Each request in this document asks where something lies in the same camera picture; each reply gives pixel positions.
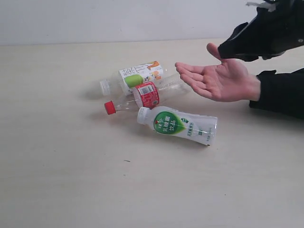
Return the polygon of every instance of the plastic bottle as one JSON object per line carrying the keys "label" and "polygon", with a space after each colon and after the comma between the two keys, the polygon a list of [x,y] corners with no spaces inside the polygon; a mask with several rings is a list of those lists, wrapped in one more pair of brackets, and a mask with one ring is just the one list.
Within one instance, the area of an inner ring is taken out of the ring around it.
{"label": "plastic bottle", "polygon": [[158,87],[153,82],[137,85],[130,95],[121,95],[117,100],[105,103],[105,109],[109,115],[117,111],[135,111],[140,107],[154,108],[159,103],[172,97],[185,95],[191,91],[180,79],[179,74],[174,74],[163,79]]}
{"label": "plastic bottle", "polygon": [[210,146],[217,130],[217,117],[182,113],[165,106],[141,107],[137,122],[160,134],[186,138]]}
{"label": "plastic bottle", "polygon": [[118,70],[111,78],[100,81],[103,96],[119,97],[132,93],[132,88],[145,82],[159,81],[165,78],[167,69],[158,61]]}

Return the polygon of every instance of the bottle cap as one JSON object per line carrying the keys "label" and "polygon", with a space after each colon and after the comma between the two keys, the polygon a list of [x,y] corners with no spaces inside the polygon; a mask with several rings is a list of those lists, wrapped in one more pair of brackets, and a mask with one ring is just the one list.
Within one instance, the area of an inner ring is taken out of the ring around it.
{"label": "bottle cap", "polygon": [[108,115],[112,115],[112,114],[116,113],[115,106],[112,101],[109,101],[109,102],[105,103],[104,105],[105,105],[104,107],[105,107]]}
{"label": "bottle cap", "polygon": [[101,91],[102,91],[104,96],[108,96],[108,95],[111,94],[110,85],[109,85],[108,80],[100,81],[100,87],[101,87]]}
{"label": "bottle cap", "polygon": [[146,124],[146,122],[145,122],[146,116],[147,116],[149,111],[150,111],[150,108],[141,107],[138,111],[137,123],[145,125]]}

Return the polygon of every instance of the tabletop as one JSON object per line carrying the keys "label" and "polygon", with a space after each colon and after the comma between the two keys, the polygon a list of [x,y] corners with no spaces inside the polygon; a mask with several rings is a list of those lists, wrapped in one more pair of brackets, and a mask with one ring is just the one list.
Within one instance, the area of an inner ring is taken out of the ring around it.
{"label": "tabletop", "polygon": [[[165,103],[218,117],[208,147],[108,116],[98,96],[121,68],[217,64],[206,44],[222,41],[0,47],[0,227],[303,227],[303,121],[194,92]],[[304,49],[245,64],[292,72]]]}

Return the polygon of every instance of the red bottle cap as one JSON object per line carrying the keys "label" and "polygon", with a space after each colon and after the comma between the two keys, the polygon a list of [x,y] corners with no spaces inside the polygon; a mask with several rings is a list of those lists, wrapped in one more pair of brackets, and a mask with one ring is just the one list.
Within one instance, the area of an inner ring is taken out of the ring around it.
{"label": "red bottle cap", "polygon": [[104,107],[105,107],[108,115],[112,115],[112,114],[116,113],[115,106],[112,101],[109,101],[109,102],[105,103],[104,105],[105,105]]}

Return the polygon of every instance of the person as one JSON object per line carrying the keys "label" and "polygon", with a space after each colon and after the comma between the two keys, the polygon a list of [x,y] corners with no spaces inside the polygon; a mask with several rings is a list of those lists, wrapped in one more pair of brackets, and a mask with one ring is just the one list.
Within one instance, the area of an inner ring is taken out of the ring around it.
{"label": "person", "polygon": [[199,95],[220,102],[249,100],[249,107],[304,119],[304,69],[290,74],[263,71],[252,75],[235,59],[221,59],[215,44],[208,52],[221,61],[216,66],[176,63],[181,79]]}

